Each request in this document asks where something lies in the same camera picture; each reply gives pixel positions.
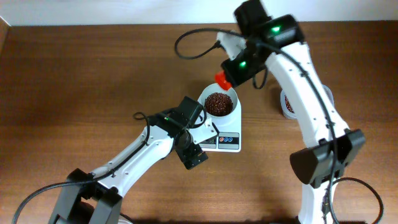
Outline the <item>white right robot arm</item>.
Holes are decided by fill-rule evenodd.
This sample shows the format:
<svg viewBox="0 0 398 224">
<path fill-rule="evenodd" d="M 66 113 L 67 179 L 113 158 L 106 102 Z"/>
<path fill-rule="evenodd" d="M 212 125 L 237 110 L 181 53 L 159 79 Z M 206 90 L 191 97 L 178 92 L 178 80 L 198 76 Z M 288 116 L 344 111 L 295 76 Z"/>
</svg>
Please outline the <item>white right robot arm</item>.
<svg viewBox="0 0 398 224">
<path fill-rule="evenodd" d="M 279 82 L 299 123 L 304 149 L 290 156 L 302 183 L 299 223 L 336 223 L 333 195 L 344 171 L 365 143 L 350 130 L 326 94 L 313 66 L 304 34 L 291 15 L 268 16 L 260 1 L 245 1 L 234 12 L 239 33 L 222 32 L 228 54 L 216 81 L 237 87 L 266 69 Z"/>
</svg>

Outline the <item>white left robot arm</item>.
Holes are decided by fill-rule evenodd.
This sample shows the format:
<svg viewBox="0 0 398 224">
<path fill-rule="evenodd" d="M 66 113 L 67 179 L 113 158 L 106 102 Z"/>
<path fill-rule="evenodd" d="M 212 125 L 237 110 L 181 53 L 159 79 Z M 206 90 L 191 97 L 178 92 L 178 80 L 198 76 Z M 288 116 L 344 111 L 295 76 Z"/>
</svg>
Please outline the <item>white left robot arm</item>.
<svg viewBox="0 0 398 224">
<path fill-rule="evenodd" d="M 68 175 L 50 223 L 125 223 L 123 198 L 150 167 L 176 151 L 190 170 L 208 158 L 200 143 L 218 134 L 204 107 L 189 97 L 145 120 L 141 135 L 116 157 L 90 173 Z"/>
</svg>

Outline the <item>red plastic scoop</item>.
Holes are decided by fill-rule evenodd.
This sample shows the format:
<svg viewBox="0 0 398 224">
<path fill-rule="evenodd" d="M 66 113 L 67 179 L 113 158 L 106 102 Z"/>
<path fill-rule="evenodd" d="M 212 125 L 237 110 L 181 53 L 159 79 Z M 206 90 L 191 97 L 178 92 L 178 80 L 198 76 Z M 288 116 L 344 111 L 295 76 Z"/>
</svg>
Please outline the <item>red plastic scoop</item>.
<svg viewBox="0 0 398 224">
<path fill-rule="evenodd" d="M 228 91 L 230 88 L 232 88 L 232 84 L 227 81 L 225 72 L 223 70 L 215 74 L 215 82 L 225 91 Z"/>
</svg>

